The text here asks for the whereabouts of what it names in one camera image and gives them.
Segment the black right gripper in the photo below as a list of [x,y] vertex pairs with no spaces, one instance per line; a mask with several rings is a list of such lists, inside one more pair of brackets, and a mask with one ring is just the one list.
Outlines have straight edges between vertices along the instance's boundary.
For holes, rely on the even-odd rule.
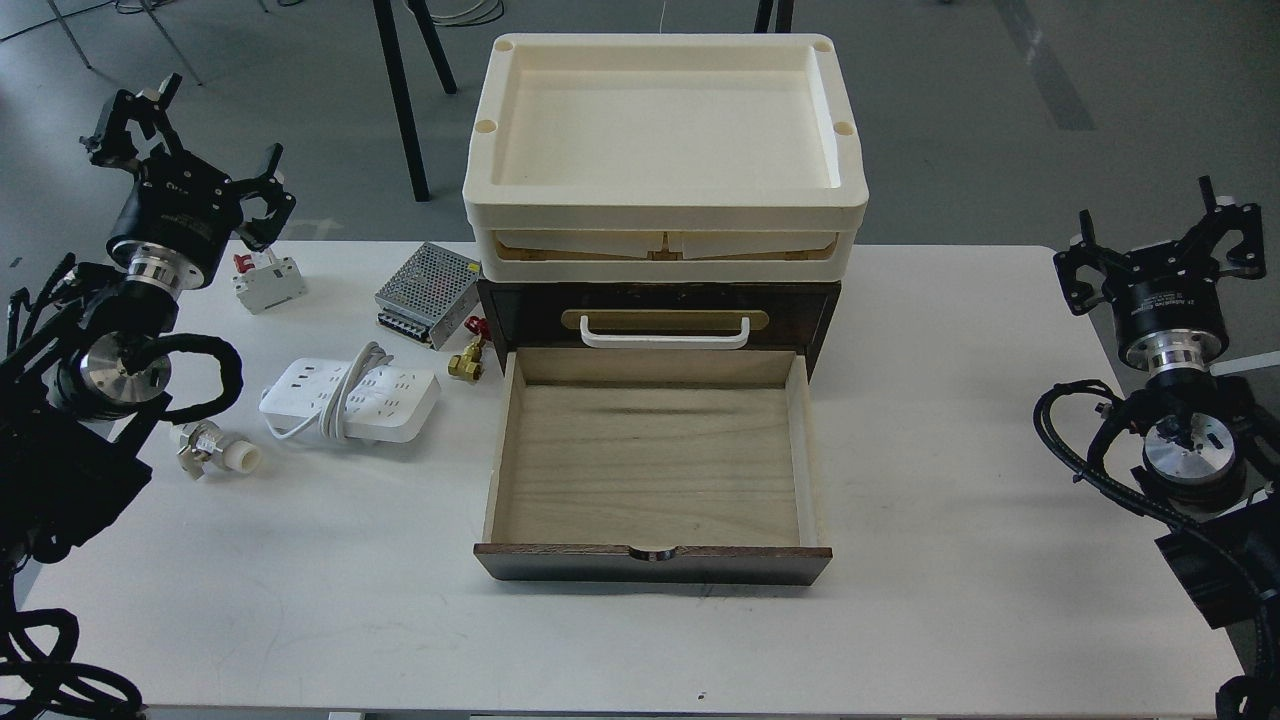
[[[1128,255],[1100,245],[1089,210],[1080,210],[1080,233],[1053,256],[1059,284],[1069,310],[1083,316],[1110,304],[1117,356],[1126,366],[1152,372],[1157,334],[1181,334],[1199,346],[1202,360],[1213,360],[1230,340],[1219,301],[1222,277],[1257,281],[1265,277],[1262,213],[1256,202],[1221,201],[1207,176],[1198,178],[1204,215],[1179,241],[1178,256],[1169,245]],[[1229,234],[1238,242],[1222,258],[1215,251]],[[1079,277],[1082,268],[1101,274],[1100,286]]]

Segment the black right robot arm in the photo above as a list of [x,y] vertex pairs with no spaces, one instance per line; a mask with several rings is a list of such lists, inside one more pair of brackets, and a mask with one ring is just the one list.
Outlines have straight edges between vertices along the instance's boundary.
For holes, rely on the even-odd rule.
[[1033,410],[1075,480],[1167,528],[1158,551],[1212,628],[1252,623],[1254,661],[1215,696],[1220,719],[1277,716],[1277,419],[1221,361],[1219,282],[1266,273],[1260,206],[1199,178],[1204,215],[1179,240],[1120,252],[1088,211],[1053,258],[1065,304],[1107,304],[1119,360],[1147,374],[1128,396],[1102,380],[1059,383]]

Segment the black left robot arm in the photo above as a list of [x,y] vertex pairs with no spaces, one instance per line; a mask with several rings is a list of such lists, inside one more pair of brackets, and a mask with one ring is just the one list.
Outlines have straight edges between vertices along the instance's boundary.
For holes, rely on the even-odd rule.
[[110,527],[151,479],[140,459],[155,427],[232,407],[242,361],[227,341],[174,329],[178,299],[211,283],[233,234],[255,252],[276,241],[294,197],[276,179],[283,149],[232,179],[183,146],[166,110],[180,86],[122,90],[83,138],[97,167],[133,186],[108,240],[109,263],[68,255],[37,293],[8,304],[3,360],[3,675],[26,683],[5,719],[54,711],[142,719],[140,689],[73,659],[79,623],[63,609],[20,611],[14,580]]

